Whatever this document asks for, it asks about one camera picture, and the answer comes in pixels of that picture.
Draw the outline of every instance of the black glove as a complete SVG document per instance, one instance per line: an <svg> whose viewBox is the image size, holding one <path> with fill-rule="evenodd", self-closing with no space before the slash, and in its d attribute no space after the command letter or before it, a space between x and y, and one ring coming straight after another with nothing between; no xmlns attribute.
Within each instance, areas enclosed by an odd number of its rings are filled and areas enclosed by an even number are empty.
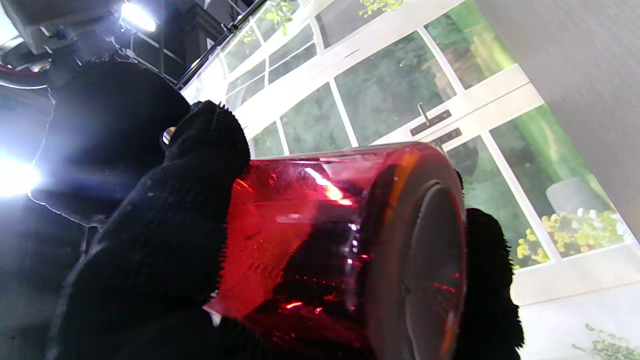
<svg viewBox="0 0 640 360"><path fill-rule="evenodd" d="M249 145L242 126L224 106L211 101L197 102L191 113L180 122L168 145L163 145L164 163L173 161L201 162L221 160L223 168L211 167L228 180L238 178L249 165Z"/></svg>

